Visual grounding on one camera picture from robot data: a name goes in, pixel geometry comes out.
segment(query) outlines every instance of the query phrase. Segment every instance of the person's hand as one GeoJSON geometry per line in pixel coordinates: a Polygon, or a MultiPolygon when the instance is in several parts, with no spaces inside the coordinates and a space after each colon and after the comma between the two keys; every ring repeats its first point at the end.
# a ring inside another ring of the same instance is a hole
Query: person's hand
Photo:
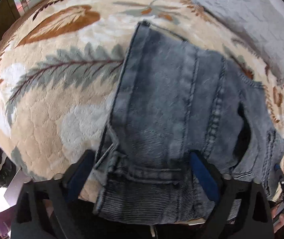
{"type": "MultiPolygon", "coordinates": [[[[274,219],[274,217],[276,216],[276,211],[278,209],[278,206],[279,205],[277,205],[277,206],[275,206],[271,209],[272,219],[274,219]]],[[[274,226],[274,233],[276,233],[277,230],[279,230],[283,225],[284,225],[284,214],[282,213],[279,216],[279,223],[274,226]]]]}

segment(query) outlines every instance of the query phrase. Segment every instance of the denim fabric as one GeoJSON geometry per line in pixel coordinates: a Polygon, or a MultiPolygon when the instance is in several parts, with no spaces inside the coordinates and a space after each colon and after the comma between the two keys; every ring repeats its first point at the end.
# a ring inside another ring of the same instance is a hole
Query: denim fabric
{"type": "Polygon", "coordinates": [[[148,225],[207,217],[214,203],[192,176],[192,150],[235,179],[259,178],[274,195],[284,139],[262,85],[218,52],[143,21],[96,155],[103,188],[94,212],[148,225]]]}

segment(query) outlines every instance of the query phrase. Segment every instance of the bed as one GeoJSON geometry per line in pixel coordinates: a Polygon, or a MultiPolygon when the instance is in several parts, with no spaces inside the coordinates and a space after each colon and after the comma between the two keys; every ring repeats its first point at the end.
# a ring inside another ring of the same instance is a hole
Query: bed
{"type": "MultiPolygon", "coordinates": [[[[125,51],[142,19],[237,60],[263,84],[269,116],[284,138],[279,78],[192,0],[44,0],[0,43],[0,147],[35,181],[64,173],[86,149],[98,148],[125,51]]],[[[95,202],[99,188],[91,174],[80,198],[95,202]]]]}

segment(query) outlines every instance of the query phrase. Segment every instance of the floral blanket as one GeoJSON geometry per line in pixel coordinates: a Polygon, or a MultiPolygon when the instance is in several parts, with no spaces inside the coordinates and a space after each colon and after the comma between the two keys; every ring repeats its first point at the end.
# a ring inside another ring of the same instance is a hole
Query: floral blanket
{"type": "MultiPolygon", "coordinates": [[[[190,0],[47,0],[0,45],[0,147],[34,180],[64,173],[97,149],[142,19],[232,57],[262,82],[284,138],[283,87],[243,40],[190,0]]],[[[80,197],[95,202],[98,190],[91,175],[80,197]]]]}

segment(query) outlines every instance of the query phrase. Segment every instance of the gray quilted fabric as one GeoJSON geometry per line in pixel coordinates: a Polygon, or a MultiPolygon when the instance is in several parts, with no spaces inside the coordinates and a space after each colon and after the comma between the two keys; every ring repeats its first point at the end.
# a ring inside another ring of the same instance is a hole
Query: gray quilted fabric
{"type": "Polygon", "coordinates": [[[284,84],[284,18],[269,0],[192,1],[244,39],[284,84]]]}

